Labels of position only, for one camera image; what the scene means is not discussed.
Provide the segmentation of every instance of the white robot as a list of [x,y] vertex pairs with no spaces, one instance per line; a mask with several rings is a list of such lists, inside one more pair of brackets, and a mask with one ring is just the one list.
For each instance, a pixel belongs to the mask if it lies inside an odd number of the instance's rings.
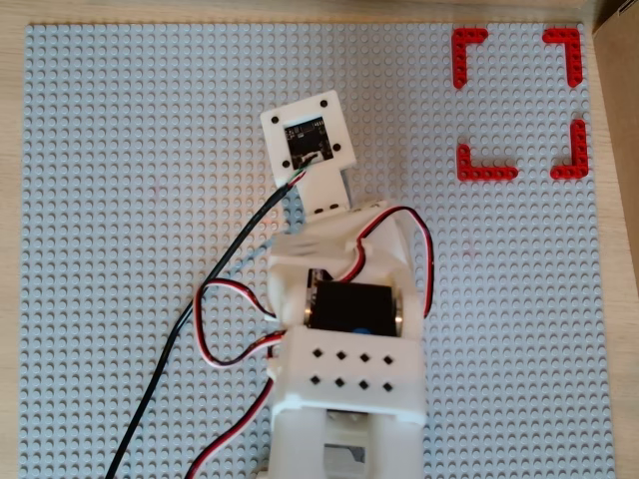
[[[298,182],[307,222],[279,234],[268,296],[286,330],[277,357],[273,444],[263,479],[421,479],[426,420],[423,319],[432,296],[432,245],[412,209],[352,210],[341,171],[355,164],[335,91],[262,114],[278,186]],[[401,223],[423,227],[426,299],[414,284]],[[362,447],[357,462],[347,449]]]

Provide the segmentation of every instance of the white plastic part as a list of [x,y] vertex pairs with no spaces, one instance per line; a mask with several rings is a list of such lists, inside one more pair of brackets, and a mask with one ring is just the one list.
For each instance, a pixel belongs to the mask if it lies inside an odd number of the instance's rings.
[[262,128],[269,150],[271,168],[280,187],[286,183],[295,168],[286,137],[286,128],[322,118],[333,158],[319,156],[308,168],[307,175],[298,183],[298,191],[307,215],[324,212],[331,207],[349,208],[350,202],[341,170],[355,164],[355,154],[348,135],[346,121],[339,104],[337,92],[331,90],[290,105],[275,108],[261,114]]
[[[323,118],[332,160],[312,164],[298,183],[309,219],[296,235],[276,235],[269,258],[268,296],[287,329],[269,361],[276,381],[269,479],[420,479],[426,420],[426,370],[421,347],[422,302],[410,251],[395,217],[363,242],[366,263],[355,279],[391,286],[401,304],[400,336],[309,329],[304,325],[310,269],[340,277],[355,259],[358,233],[386,207],[350,211],[340,170],[354,153],[336,92],[262,114],[276,183],[292,174],[285,128]],[[366,448],[365,463],[326,444]]]
[[273,362],[275,416],[315,407],[425,423],[426,370],[417,341],[302,325],[287,331]]

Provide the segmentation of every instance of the black cable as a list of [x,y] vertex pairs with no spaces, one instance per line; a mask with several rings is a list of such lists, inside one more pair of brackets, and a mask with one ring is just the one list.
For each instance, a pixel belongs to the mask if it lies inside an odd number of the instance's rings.
[[[242,242],[246,239],[246,237],[249,235],[249,233],[258,225],[260,220],[277,203],[279,203],[283,197],[287,195],[287,193],[291,190],[292,187],[293,186],[291,185],[291,183],[283,185],[279,187],[269,197],[268,200],[266,200],[266,202],[262,205],[262,207],[258,210],[258,212],[255,213],[251,217],[249,222],[242,228],[238,236],[234,239],[234,241],[231,243],[229,248],[222,255],[222,258],[218,261],[218,263],[213,267],[213,269],[211,270],[207,278],[204,280],[204,282],[210,281],[211,279],[214,279],[215,277],[217,277],[218,274],[220,274],[224,266],[226,266],[227,263],[231,260],[231,257],[233,257],[233,254],[238,250],[238,248],[240,247]],[[118,470],[118,467],[120,466],[120,462],[122,462],[122,458],[127,452],[127,447],[129,446],[129,442],[131,442],[131,438],[133,437],[133,434],[135,433],[136,428],[138,427],[138,424],[140,423],[140,419],[142,419],[142,416],[144,415],[144,411],[147,409],[147,406],[149,405],[149,401],[151,400],[151,397],[153,396],[153,391],[155,391],[158,385],[158,381],[160,381],[160,376],[162,376],[162,372],[164,371],[164,368],[167,364],[167,360],[169,359],[169,354],[171,353],[171,349],[173,349],[173,345],[175,344],[176,339],[178,338],[180,329],[182,329],[182,326],[184,326],[187,320],[189,320],[189,318],[191,317],[192,311],[193,311],[193,300],[189,301],[189,304],[184,309],[184,311],[182,311],[182,314],[180,314],[180,317],[178,318],[175,325],[173,326],[173,329],[171,329],[171,333],[169,334],[167,343],[165,344],[164,349],[162,350],[162,355],[160,356],[160,359],[158,360],[158,365],[156,366],[155,371],[153,371],[153,376],[151,376],[151,382],[149,383],[149,386],[147,387],[147,390],[145,391],[144,396],[142,396],[140,405],[138,406],[138,409],[136,409],[136,412],[133,415],[133,419],[131,419],[131,422],[129,423],[129,427],[127,427],[127,431],[124,433],[124,437],[122,438],[122,441],[120,441],[120,445],[118,446],[118,450],[116,451],[116,454],[113,457],[113,460],[111,461],[111,466],[109,466],[109,470],[107,471],[107,475],[105,476],[105,479],[115,479],[116,471]]]

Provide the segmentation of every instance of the cardboard box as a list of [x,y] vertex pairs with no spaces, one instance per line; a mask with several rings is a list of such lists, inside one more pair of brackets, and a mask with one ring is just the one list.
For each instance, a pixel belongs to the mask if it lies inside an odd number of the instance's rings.
[[639,0],[628,0],[606,20],[595,32],[594,45],[639,281]]

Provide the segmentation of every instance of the wooden table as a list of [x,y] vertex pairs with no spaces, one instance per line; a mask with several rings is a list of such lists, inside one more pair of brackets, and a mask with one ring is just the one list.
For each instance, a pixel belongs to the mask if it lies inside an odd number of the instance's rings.
[[[0,0],[0,479],[18,471],[21,122],[24,27],[29,23],[576,21],[579,10],[428,5],[421,0]],[[574,0],[557,0],[574,5]],[[536,5],[547,5],[537,0]],[[639,300],[592,39],[587,45],[604,316],[617,477],[639,477]]]

